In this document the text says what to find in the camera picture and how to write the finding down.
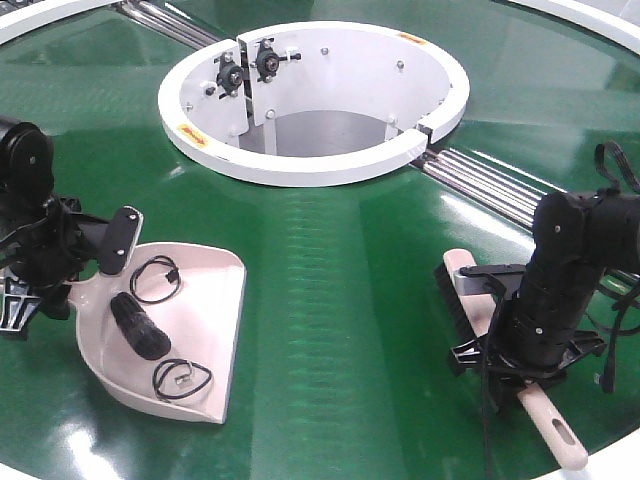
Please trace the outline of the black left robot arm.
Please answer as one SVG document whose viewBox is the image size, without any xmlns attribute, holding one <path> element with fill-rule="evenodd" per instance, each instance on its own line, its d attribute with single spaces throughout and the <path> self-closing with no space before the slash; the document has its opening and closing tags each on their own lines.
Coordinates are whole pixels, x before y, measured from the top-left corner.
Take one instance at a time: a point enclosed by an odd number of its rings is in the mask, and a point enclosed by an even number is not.
<svg viewBox="0 0 640 480">
<path fill-rule="evenodd" d="M 117 275 L 128 265 L 143 216 L 124 206 L 110 219 L 83 212 L 54 190 L 53 141 L 39 127 L 1 119 L 1 334 L 25 340 L 42 312 L 65 320 L 68 296 L 90 261 Z"/>
</svg>

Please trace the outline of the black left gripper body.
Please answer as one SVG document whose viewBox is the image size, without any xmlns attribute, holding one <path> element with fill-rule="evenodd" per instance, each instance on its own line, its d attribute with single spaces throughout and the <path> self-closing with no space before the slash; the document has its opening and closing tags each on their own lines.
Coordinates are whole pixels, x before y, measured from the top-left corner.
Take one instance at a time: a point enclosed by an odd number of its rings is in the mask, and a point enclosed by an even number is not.
<svg viewBox="0 0 640 480">
<path fill-rule="evenodd" d="M 34 211 L 3 211 L 1 335 L 26 340 L 37 313 L 66 320 L 68 295 L 98 250 L 108 220 L 82 211 L 76 197 L 55 194 Z"/>
</svg>

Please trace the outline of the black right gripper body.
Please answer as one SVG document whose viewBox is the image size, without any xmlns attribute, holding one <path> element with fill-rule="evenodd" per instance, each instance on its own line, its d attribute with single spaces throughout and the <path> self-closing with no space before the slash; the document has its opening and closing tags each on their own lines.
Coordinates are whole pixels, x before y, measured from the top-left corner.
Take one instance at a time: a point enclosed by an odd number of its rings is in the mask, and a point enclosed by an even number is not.
<svg viewBox="0 0 640 480">
<path fill-rule="evenodd" d="M 592 330 L 552 327 L 498 327 L 476 336 L 456 329 L 458 344 L 447 362 L 454 376 L 480 376 L 482 412 L 498 412 L 533 382 L 546 389 L 563 382 L 566 370 L 588 355 L 602 355 L 606 343 Z"/>
</svg>

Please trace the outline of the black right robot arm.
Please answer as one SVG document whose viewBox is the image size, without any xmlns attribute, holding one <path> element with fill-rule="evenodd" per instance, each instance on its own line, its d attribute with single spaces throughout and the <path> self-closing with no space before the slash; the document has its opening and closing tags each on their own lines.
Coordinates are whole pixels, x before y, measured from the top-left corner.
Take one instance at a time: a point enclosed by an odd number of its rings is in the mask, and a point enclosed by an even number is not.
<svg viewBox="0 0 640 480">
<path fill-rule="evenodd" d="M 495 309 L 486 332 L 461 330 L 463 343 L 447 361 L 454 375 L 474 369 L 497 388 L 522 389 L 562 382 L 566 370 L 589 354 L 601 355 L 605 342 L 578 325 L 609 270 L 639 271 L 639 198 L 612 189 L 591 196 L 545 195 L 534 212 L 535 250 L 525 265 L 442 263 L 434 272 L 448 306 L 472 317 L 464 300 L 487 296 Z"/>
</svg>

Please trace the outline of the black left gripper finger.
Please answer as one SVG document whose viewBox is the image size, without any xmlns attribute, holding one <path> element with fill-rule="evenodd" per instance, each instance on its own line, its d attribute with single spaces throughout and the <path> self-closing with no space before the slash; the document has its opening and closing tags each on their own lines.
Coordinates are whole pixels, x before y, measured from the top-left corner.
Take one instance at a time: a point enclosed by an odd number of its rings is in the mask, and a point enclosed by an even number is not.
<svg viewBox="0 0 640 480">
<path fill-rule="evenodd" d="M 143 225 L 143 214 L 134 207 L 118 209 L 100 243 L 97 263 L 106 275 L 118 275 L 129 264 Z"/>
</svg>

